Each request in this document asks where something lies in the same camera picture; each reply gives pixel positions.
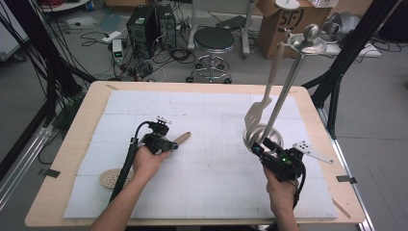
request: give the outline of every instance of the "black cable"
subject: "black cable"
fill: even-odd
[[[125,184],[126,177],[129,173],[130,168],[132,167],[133,162],[135,161],[136,153],[138,153],[138,135],[139,130],[144,124],[149,124],[150,122],[145,121],[141,123],[138,128],[136,129],[135,136],[133,137],[132,143],[129,146],[128,153],[126,155],[125,163],[123,164],[123,168],[117,177],[116,184],[114,190],[112,191],[111,198],[109,202],[111,203],[115,197],[122,191],[123,185]]]
[[[67,49],[67,52],[68,52],[68,54],[69,54],[69,57],[71,58],[72,63],[74,64],[75,67],[77,67],[76,64],[75,64],[75,62],[74,62],[74,60],[73,60],[73,58],[72,58],[71,52],[70,52],[69,49],[67,48],[67,47],[68,47],[68,44],[67,44],[67,42],[66,42],[66,40],[65,40],[64,33],[63,33],[63,31],[61,30],[60,23],[59,23],[57,17],[54,17],[54,19],[55,19],[55,23],[57,24],[57,28],[58,28],[58,30],[59,30],[59,32],[60,32],[60,35],[61,35],[61,37],[63,38],[63,40],[60,40],[60,37],[58,37],[58,36],[56,35],[55,30],[54,30],[53,28],[52,28],[51,30],[52,30],[52,31],[54,32],[54,34],[56,35],[56,37],[57,37],[57,42],[58,42],[58,44],[60,45],[60,47],[61,47],[61,48],[65,47],[65,48]],[[64,50],[63,50],[63,53],[64,53],[64,55],[65,55],[66,61],[69,62],[69,58],[68,58],[67,55],[65,54],[65,51],[64,51]]]
[[[22,50],[24,50],[24,52],[26,53],[26,55],[28,56],[28,58],[30,59],[30,61],[32,62],[33,66],[34,66],[34,70],[37,74],[38,77],[38,81],[39,81],[39,85],[41,86],[42,92],[44,93],[45,96],[47,96],[47,93],[44,89],[44,86],[41,82],[41,80],[39,79],[39,77],[41,76],[43,79],[46,79],[45,74],[43,73],[43,71],[39,68],[38,64],[36,63],[36,61],[34,60],[33,56],[38,58],[39,57],[33,53],[33,51],[31,50],[31,48],[29,48],[29,46],[26,44],[26,42],[24,41],[24,39],[22,38],[22,36],[13,28],[13,25],[9,22],[6,21],[6,18],[4,17],[4,15],[2,15],[0,13],[0,21],[2,22],[2,24],[4,25],[4,27],[9,31],[9,33],[15,38],[15,40],[17,41],[18,44],[20,44]]]
[[[106,74],[106,73],[108,73],[108,71],[110,71],[111,69],[112,69],[112,67],[114,67],[114,64],[115,64],[115,61],[114,61],[114,56],[112,56],[112,58],[111,58],[111,65],[109,66],[109,68],[107,69],[107,70],[105,70],[104,72],[101,72],[101,73],[98,73],[98,74],[94,74],[93,76],[94,77],[101,77],[101,76],[111,76],[111,75],[108,75],[108,74]]]
[[[155,63],[155,64],[164,64],[164,63],[166,63],[166,62],[168,62],[169,60],[171,60],[171,57],[169,57],[168,56],[168,58],[166,59],[166,60],[164,60],[164,61],[155,61],[155,60],[153,60],[153,62]]]
[[[44,14],[44,11],[43,11],[43,9],[41,9],[41,10],[37,10],[36,11],[36,13],[37,13],[37,15],[39,14],[39,13],[41,13],[41,16],[43,17],[43,18],[46,18],[46,16],[45,16],[45,14]],[[84,85],[88,88],[88,85],[87,85],[87,83],[85,82],[85,80],[87,80],[87,81],[95,81],[95,80],[91,80],[91,78],[88,78],[87,77],[87,79],[84,79],[83,77],[84,77],[84,75],[87,75],[88,74],[88,76],[89,77],[91,77],[92,75],[78,62],[78,60],[75,58],[75,56],[73,56],[73,54],[72,54],[72,52],[70,51],[70,49],[69,49],[69,47],[68,47],[68,45],[67,45],[67,43],[66,43],[66,41],[63,43],[63,46],[61,46],[61,44],[60,44],[60,47],[62,48],[62,49],[66,49],[66,51],[68,52],[68,54],[69,54],[69,56],[70,56],[70,58],[71,58],[71,60],[72,60],[72,62],[73,62],[73,66],[75,66],[75,68],[76,69],[78,69],[78,66],[80,66],[85,72],[81,72],[79,69],[78,69],[78,71],[75,71],[75,72],[77,72],[76,74],[77,74],[77,76],[80,76],[81,77],[81,80],[84,82]]]
[[[132,54],[131,54],[131,56],[130,56],[129,61],[128,61],[127,63],[125,63],[125,64],[122,65],[122,73],[120,73],[118,76],[116,75],[116,72],[115,72],[115,64],[114,64],[114,76],[115,76],[116,78],[120,77],[123,73],[125,73],[125,71],[129,71],[129,66],[130,66],[130,63],[133,61],[134,55],[135,55],[135,50],[132,51]]]
[[[355,59],[354,61],[357,62],[357,63],[359,63],[359,64],[362,63],[362,62],[363,62],[363,59],[366,57],[367,53],[369,53],[369,52],[371,52],[371,51],[377,51],[377,50],[368,50],[368,51],[366,51],[366,52],[363,54],[363,56],[360,58],[360,60]]]
[[[190,50],[187,50],[187,49],[178,49],[178,48],[172,49],[170,50],[169,55],[173,60],[177,61],[180,64],[191,64],[195,61],[194,53],[192,53]],[[190,62],[184,62],[188,60],[190,56],[193,56],[193,60]]]
[[[105,44],[105,45],[107,44],[107,43],[105,43],[105,42],[99,41],[99,40],[96,39],[96,38],[85,37],[85,36],[91,35],[91,34],[103,35],[103,36],[105,36],[106,38],[109,37],[108,34],[102,33],[102,32],[87,32],[87,33],[84,33],[84,34],[81,35],[81,39],[87,39],[87,41],[82,42],[82,44],[81,44],[82,46],[92,46],[92,45],[94,45],[95,43],[102,43],[102,44]]]
[[[73,28],[73,27],[71,27],[69,24],[68,24],[68,31],[66,32],[67,34],[69,34],[69,35],[76,35],[76,34],[81,34],[81,32],[84,32],[84,31],[90,31],[90,30],[95,30],[96,28],[98,28],[99,26],[98,26],[98,24],[97,23],[93,23],[93,24],[91,24],[90,26],[88,26],[88,27],[81,27],[81,28]]]
[[[213,16],[214,18],[216,18],[219,22],[222,22],[221,19],[219,19],[217,16],[213,15],[211,12],[208,12],[208,11],[207,11],[207,13],[209,13],[211,16]]]
[[[299,161],[301,167],[302,167],[302,180],[300,182],[299,188],[296,189],[296,192],[294,194],[294,200],[293,200],[293,208],[296,207],[297,202],[299,201],[299,197],[300,197],[300,193],[303,190],[303,186],[305,184],[306,181],[306,166],[303,164],[302,161]]]
[[[186,38],[185,38],[183,35],[181,35],[181,31],[180,31],[180,35],[176,35],[176,36],[179,37],[179,38],[181,38],[181,39],[183,39],[183,41],[184,41],[184,43],[185,43],[186,45],[189,44],[189,43],[186,41]]]
[[[176,16],[178,17],[178,19],[179,19],[180,22],[183,22],[184,15],[183,15],[183,12],[182,12],[181,9],[180,9],[181,6],[183,6],[183,3],[176,3],[176,2],[174,2],[174,8],[175,8],[174,12],[176,13],[176,11],[178,11],[178,13],[181,14],[181,18],[179,17],[178,13],[176,13]]]
[[[38,157],[38,161],[40,162],[40,163],[42,163],[43,165],[52,165],[52,162],[45,162],[45,161],[43,161],[42,159],[41,159],[41,153],[42,153],[42,150],[44,150],[44,148],[48,145],[48,144],[50,144],[59,134],[61,133],[61,130],[60,131],[58,131],[58,133],[50,140],[50,141],[48,141],[42,148],[41,148],[41,150],[39,151],[39,153],[38,153],[38,155],[37,155],[37,157]]]

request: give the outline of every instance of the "extension cord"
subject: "extension cord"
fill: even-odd
[[[120,36],[120,34],[122,34],[122,33],[120,33],[119,31],[115,31],[115,32],[111,33],[107,38],[102,38],[102,40],[105,41],[105,42],[109,42],[110,40]]]

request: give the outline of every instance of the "black stool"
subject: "black stool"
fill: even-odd
[[[193,71],[191,76],[187,77],[186,82],[192,83],[195,74],[209,79],[210,83],[214,79],[226,77],[224,83],[231,84],[229,63],[216,55],[229,52],[234,48],[234,37],[231,33],[223,28],[206,27],[194,33],[193,41],[195,47],[210,54],[202,56],[194,62]]]

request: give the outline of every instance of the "cable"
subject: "cable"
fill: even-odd
[[[296,207],[297,202],[299,201],[299,197],[300,197],[300,193],[303,190],[303,186],[305,184],[306,181],[306,166],[303,164],[302,161],[300,161],[300,165],[302,167],[302,180],[300,182],[299,188],[297,188],[296,193],[294,194],[294,200],[293,200],[293,208]]]
[[[169,55],[173,60],[181,64],[191,64],[195,61],[195,55],[190,50],[187,49],[172,49],[170,50]],[[186,61],[190,56],[193,56],[193,60],[184,63],[184,61]]]
[[[158,69],[160,69],[160,70],[163,72],[164,77],[163,77],[163,79],[162,79],[161,81],[156,81],[155,77],[153,76],[153,72],[152,72],[152,73],[151,73],[151,77],[148,78],[146,81],[147,81],[147,82],[151,82],[150,80],[153,80],[153,82],[159,82],[159,83],[164,82],[165,79],[166,79],[166,73],[165,73],[165,71],[164,71],[163,69],[161,69],[160,67],[157,67],[157,66],[152,66],[152,67],[153,67],[153,68],[156,68],[155,70],[153,70],[153,72],[156,71],[156,70],[158,70]]]
[[[42,9],[42,11],[37,10],[36,13],[37,13],[38,16],[39,16],[39,13],[42,13],[41,16],[42,16],[43,18],[46,18],[46,16],[44,15],[43,9]],[[72,52],[69,50],[69,47],[68,47],[68,45],[67,45],[67,42],[66,42],[66,40],[65,40],[65,38],[64,38],[64,33],[62,33],[62,31],[61,31],[60,23],[58,22],[57,18],[55,19],[55,21],[56,21],[56,23],[57,23],[57,27],[59,28],[60,34],[57,35],[57,32],[55,32],[55,30],[54,30],[52,27],[50,27],[50,28],[51,28],[51,30],[53,30],[53,33],[56,35],[57,42],[59,43],[60,47],[63,49],[63,52],[64,52],[64,49],[66,49],[66,51],[67,51],[67,53],[69,54],[69,57],[70,57],[70,59],[71,59],[71,61],[72,61],[72,63],[73,63],[73,66],[75,66],[76,69],[78,69],[78,66],[77,66],[77,65],[79,65],[79,66],[85,71],[84,73],[81,73],[81,70],[78,69],[77,72],[78,72],[79,74],[81,74],[81,75],[82,75],[82,74],[88,74],[88,76],[91,76],[91,74],[90,74],[89,72],[87,72],[87,70],[78,62],[78,60],[73,56]],[[87,85],[87,83],[85,82],[85,80],[84,80],[83,78],[81,78],[81,80],[84,82],[84,86],[85,86],[86,88],[88,88],[88,85]]]
[[[219,22],[222,22],[217,16],[213,15],[211,12],[208,12],[208,11],[207,11],[207,13],[209,13],[211,16],[213,16],[214,18],[216,18]]]
[[[140,128],[144,124],[150,124],[150,122],[145,121],[145,122],[141,123],[138,126],[138,128],[136,129],[135,136],[132,139],[132,143],[130,144],[129,149],[128,149],[128,153],[126,155],[125,163],[123,164],[123,167],[120,170],[120,173],[119,173],[119,175],[117,177],[117,180],[116,180],[114,190],[112,191],[112,194],[111,194],[111,198],[109,199],[110,203],[121,192],[121,190],[123,188],[123,185],[125,184],[126,177],[127,177],[128,173],[129,173],[130,168],[132,167],[132,164],[133,164],[133,162],[135,160],[135,157],[136,157],[136,155],[138,153],[138,150],[139,150],[138,135],[139,135]]]
[[[94,45],[95,43],[102,43],[102,44],[105,44],[105,45],[107,44],[107,43],[105,43],[105,42],[99,41],[99,40],[96,39],[96,38],[85,37],[85,36],[91,35],[91,34],[103,35],[103,36],[105,36],[105,38],[108,38],[108,37],[109,37],[108,34],[102,33],[102,32],[88,32],[88,33],[84,33],[84,34],[81,35],[81,39],[87,39],[87,41],[82,42],[82,44],[81,44],[82,46],[92,46],[92,45]]]
[[[357,58],[354,60],[355,62],[357,62],[357,63],[362,63],[363,62],[363,59],[366,57],[366,55],[369,53],[369,52],[371,52],[371,51],[377,51],[377,50],[368,50],[368,51],[366,51],[364,54],[363,54],[363,56],[360,58],[360,60],[357,60]]]
[[[38,153],[38,161],[40,162],[40,163],[42,163],[43,165],[52,165],[52,162],[45,162],[45,161],[43,161],[42,159],[41,159],[41,154],[42,154],[42,150],[44,150],[44,148],[48,145],[48,144],[50,144],[59,134],[61,133],[61,130],[60,131],[58,131],[58,133],[50,140],[50,141],[48,141],[42,148],[41,148],[41,150],[39,151],[39,153]]]

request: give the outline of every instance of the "hand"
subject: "hand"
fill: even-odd
[[[292,212],[296,187],[294,182],[279,182],[269,169],[264,167],[267,177],[267,192],[269,193],[270,209],[277,216],[278,213]]]
[[[169,151],[153,155],[145,145],[141,146],[133,162],[133,171],[135,172],[133,179],[144,180],[147,183],[159,170],[162,161],[169,155]]]

